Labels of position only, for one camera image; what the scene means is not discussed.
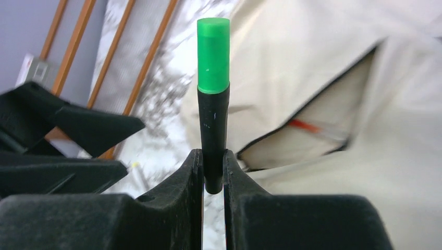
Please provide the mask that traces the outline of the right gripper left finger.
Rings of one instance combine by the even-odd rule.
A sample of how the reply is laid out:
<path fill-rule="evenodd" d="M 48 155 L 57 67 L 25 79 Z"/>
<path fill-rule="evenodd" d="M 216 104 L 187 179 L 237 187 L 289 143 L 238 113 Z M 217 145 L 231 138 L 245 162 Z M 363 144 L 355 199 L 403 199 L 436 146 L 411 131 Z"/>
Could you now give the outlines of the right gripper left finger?
<path fill-rule="evenodd" d="M 1 202 L 1 249 L 201 249 L 202 152 L 137 199 L 17 195 Z"/>

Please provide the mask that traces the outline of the white red small box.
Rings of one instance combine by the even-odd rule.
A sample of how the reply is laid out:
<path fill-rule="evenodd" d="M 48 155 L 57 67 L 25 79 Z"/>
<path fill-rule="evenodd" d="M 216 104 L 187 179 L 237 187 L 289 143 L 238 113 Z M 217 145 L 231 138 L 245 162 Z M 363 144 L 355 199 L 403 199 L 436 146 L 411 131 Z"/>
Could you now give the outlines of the white red small box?
<path fill-rule="evenodd" d="M 28 81 L 34 81 L 45 89 L 51 90 L 58 73 L 58 68 L 58 64 L 48 62 L 30 53 L 26 53 L 15 87 Z"/>

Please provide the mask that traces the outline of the red clear pen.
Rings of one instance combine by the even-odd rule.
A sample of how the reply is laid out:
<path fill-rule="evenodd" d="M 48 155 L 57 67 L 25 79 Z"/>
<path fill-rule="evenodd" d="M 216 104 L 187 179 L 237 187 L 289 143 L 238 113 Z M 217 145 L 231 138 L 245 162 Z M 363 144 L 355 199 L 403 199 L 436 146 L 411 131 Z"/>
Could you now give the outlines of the red clear pen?
<path fill-rule="evenodd" d="M 334 142 L 344 142 L 350 136 L 349 131 L 343 130 L 331 123 L 292 119 L 288 124 Z"/>

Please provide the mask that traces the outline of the beige canvas backpack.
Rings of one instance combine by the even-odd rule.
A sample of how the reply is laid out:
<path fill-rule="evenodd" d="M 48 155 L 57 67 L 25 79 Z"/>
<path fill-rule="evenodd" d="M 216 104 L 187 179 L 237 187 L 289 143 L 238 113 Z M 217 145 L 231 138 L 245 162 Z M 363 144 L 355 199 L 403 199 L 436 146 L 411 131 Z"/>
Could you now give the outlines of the beige canvas backpack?
<path fill-rule="evenodd" d="M 230 21 L 225 151 L 250 178 L 272 195 L 365 197 L 392 249 L 441 249 L 441 1 L 237 1 L 203 18 Z M 197 72 L 180 114 L 202 152 Z"/>

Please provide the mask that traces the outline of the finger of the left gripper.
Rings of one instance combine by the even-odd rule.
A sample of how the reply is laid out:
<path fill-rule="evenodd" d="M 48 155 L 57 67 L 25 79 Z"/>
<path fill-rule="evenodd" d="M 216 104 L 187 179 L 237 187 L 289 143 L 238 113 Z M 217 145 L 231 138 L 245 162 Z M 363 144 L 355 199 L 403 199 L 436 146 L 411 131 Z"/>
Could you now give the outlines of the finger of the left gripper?
<path fill-rule="evenodd" d="M 127 174 L 127 168 L 117 160 L 1 152 L 1 198 L 102 193 Z"/>
<path fill-rule="evenodd" d="M 59 128 L 90 156 L 98 157 L 144 127 L 136 117 L 73 105 L 35 82 L 1 94 L 1 149 L 5 151 L 60 156 L 45 139 Z"/>

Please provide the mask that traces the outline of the white yellow marker pen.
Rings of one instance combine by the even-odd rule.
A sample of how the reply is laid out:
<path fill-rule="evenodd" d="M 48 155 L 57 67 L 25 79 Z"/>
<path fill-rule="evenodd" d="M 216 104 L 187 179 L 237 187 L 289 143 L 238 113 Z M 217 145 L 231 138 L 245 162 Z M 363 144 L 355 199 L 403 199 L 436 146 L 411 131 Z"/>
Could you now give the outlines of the white yellow marker pen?
<path fill-rule="evenodd" d="M 150 189 L 150 185 L 147 181 L 147 178 L 144 174 L 143 167 L 140 165 L 139 162 L 134 162 L 131 165 L 131 172 L 133 173 L 133 178 L 138 187 L 143 191 L 146 192 Z"/>

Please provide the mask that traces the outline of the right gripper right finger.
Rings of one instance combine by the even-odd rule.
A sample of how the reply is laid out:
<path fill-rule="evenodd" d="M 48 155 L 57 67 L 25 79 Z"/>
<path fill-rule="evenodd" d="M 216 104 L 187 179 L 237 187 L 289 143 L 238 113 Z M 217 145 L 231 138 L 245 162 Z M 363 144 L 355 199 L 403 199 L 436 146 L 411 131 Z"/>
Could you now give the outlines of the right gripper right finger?
<path fill-rule="evenodd" d="M 227 249 L 392 249 L 375 207 L 358 195 L 272 195 L 223 157 Z"/>

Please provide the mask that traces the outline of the orange wooden shelf rack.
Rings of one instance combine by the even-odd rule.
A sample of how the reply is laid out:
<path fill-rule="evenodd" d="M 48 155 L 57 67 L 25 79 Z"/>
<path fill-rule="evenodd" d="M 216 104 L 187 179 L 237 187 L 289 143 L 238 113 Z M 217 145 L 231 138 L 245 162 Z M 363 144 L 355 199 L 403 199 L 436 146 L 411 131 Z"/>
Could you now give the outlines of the orange wooden shelf rack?
<path fill-rule="evenodd" d="M 69 42 L 68 48 L 66 50 L 66 55 L 65 58 L 62 61 L 62 64 L 60 66 L 59 72 L 57 74 L 57 77 L 55 79 L 54 85 L 52 87 L 52 92 L 54 95 L 59 96 L 63 90 L 68 72 L 70 70 L 71 64 L 73 62 L 73 58 L 77 52 L 78 46 L 80 44 L 80 40 L 83 36 L 83 31 L 86 27 L 86 23 L 87 21 L 89 21 L 89 14 L 92 11 L 92 4 L 95 3 L 95 1 L 85 1 L 84 2 L 85 5 L 82 8 L 82 12 L 80 14 L 78 23 L 74 29 L 74 33 L 72 35 L 71 41 Z M 109 66 L 112 62 L 112 59 L 114 57 L 115 51 L 117 49 L 117 46 L 119 44 L 119 41 L 121 39 L 121 36 L 124 32 L 124 29 L 126 27 L 126 24 L 129 20 L 130 14 L 132 12 L 132 9 L 135 5 L 135 1 L 133 0 L 128 0 L 125 10 L 123 12 L 123 15 L 120 19 L 118 28 L 116 30 L 116 33 L 114 35 L 114 38 L 112 40 L 112 43 L 109 47 L 109 50 L 107 52 L 106 58 L 104 59 L 104 62 L 102 64 L 100 73 L 95 81 L 95 85 L 93 87 L 93 90 L 90 94 L 88 103 L 87 103 L 87 108 L 91 109 L 95 102 L 96 99 L 98 97 L 99 91 L 101 90 L 103 81 L 106 77 L 106 74 L 108 72 Z M 164 16 L 162 17 L 161 23 L 156 31 L 156 34 L 154 36 L 154 39 L 152 41 L 152 44 L 149 48 L 149 51 L 146 55 L 146 58 L 144 60 L 144 64 L 141 67 L 141 70 L 139 72 L 139 75 L 137 77 L 137 80 L 132 88 L 130 97 L 126 103 L 125 109 L 123 111 L 123 115 L 127 116 L 131 113 L 133 106 L 135 104 L 136 98 L 138 97 L 140 90 L 141 90 L 141 85 L 147 75 L 147 72 L 150 68 L 150 65 L 154 59 L 154 56 L 157 52 L 157 49 L 159 47 L 159 44 L 161 42 L 161 39 L 165 33 L 165 30 L 167 28 L 167 25 L 169 24 L 169 21 L 174 13 L 174 10 L 177 6 L 177 4 L 179 3 L 178 0 L 170 0 L 168 2 L 168 6 L 164 12 Z"/>

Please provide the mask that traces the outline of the green black highlighter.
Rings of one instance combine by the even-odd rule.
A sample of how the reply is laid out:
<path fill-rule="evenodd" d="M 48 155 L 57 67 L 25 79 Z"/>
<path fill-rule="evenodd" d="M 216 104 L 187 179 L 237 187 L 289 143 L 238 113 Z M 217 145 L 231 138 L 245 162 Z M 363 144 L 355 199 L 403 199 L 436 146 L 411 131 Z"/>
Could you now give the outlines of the green black highlighter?
<path fill-rule="evenodd" d="M 197 21 L 197 95 L 205 189 L 217 194 L 223 188 L 230 96 L 230 21 Z"/>

